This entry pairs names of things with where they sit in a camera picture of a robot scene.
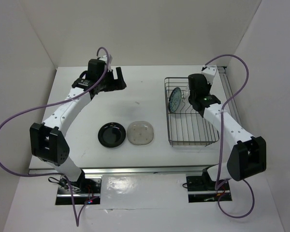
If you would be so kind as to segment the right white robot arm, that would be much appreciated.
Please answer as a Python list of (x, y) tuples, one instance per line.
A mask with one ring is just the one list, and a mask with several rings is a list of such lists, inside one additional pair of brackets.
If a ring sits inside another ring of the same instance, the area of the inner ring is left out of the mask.
[(218, 164), (208, 167), (201, 178), (205, 189), (213, 189), (220, 180), (241, 181), (266, 170), (266, 141), (255, 137), (227, 112), (221, 101), (210, 94), (211, 84), (201, 73), (188, 76), (188, 101), (202, 118), (210, 122), (220, 133), (231, 154), (227, 162), (219, 158)]

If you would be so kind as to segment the blue floral ceramic plate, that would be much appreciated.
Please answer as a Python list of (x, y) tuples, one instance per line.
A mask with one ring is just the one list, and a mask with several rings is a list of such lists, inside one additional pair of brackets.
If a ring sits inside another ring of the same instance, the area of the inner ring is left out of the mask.
[(175, 113), (182, 101), (182, 92), (179, 87), (176, 87), (170, 94), (168, 101), (168, 109), (170, 113)]

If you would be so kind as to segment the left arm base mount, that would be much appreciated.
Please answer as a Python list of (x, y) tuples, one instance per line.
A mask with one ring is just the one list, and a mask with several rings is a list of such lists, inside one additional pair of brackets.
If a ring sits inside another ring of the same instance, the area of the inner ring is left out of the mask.
[[(86, 201), (88, 201), (88, 205), (100, 204), (102, 177), (95, 176), (91, 181), (91, 184), (83, 190), (72, 186), (75, 205), (83, 205)], [(63, 177), (60, 179), (49, 177), (48, 182), (56, 184), (58, 187), (55, 205), (72, 205), (71, 191), (66, 179)]]

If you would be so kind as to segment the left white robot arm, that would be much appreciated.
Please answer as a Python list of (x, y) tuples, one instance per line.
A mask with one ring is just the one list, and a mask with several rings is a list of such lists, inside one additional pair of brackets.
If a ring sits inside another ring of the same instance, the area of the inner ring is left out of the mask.
[(112, 70), (105, 60), (91, 59), (87, 70), (73, 82), (68, 96), (55, 112), (42, 123), (33, 123), (30, 127), (32, 155), (65, 175), (69, 179), (69, 188), (75, 193), (85, 189), (86, 181), (82, 169), (69, 157), (66, 133), (78, 114), (96, 95), (123, 90), (126, 86), (120, 67)]

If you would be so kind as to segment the aluminium rail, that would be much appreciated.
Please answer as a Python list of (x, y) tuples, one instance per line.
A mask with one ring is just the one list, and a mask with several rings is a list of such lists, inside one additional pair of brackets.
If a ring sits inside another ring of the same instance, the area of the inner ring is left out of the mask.
[(82, 168), (86, 174), (161, 174), (202, 172), (212, 165)]

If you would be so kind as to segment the black round plate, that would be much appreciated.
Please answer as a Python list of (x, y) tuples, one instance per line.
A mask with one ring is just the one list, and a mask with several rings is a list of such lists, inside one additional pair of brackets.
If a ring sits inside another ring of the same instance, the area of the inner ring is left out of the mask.
[(117, 122), (104, 124), (98, 131), (98, 140), (106, 148), (116, 148), (123, 144), (126, 138), (125, 128)]

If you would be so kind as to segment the clear glass plate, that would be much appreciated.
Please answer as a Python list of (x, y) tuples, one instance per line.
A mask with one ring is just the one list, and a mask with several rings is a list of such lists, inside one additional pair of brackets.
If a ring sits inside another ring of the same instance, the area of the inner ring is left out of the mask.
[(189, 87), (186, 87), (183, 90), (182, 101), (183, 102), (188, 102), (189, 101), (189, 96), (190, 96), (190, 89), (189, 89)]

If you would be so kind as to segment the smoky grey glass plate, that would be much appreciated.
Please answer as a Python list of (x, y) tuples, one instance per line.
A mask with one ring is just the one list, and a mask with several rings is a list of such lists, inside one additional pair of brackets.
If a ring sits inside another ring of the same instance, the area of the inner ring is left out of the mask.
[(154, 128), (147, 121), (134, 121), (127, 128), (127, 138), (133, 145), (147, 145), (154, 139)]

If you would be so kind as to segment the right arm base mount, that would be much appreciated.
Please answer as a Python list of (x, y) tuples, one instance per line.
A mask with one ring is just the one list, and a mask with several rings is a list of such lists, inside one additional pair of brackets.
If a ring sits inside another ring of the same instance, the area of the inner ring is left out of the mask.
[(189, 175), (182, 187), (188, 191), (189, 203), (210, 203), (232, 201), (229, 183), (223, 184), (219, 190), (215, 190), (215, 182), (211, 180), (207, 169), (202, 170), (201, 175)]

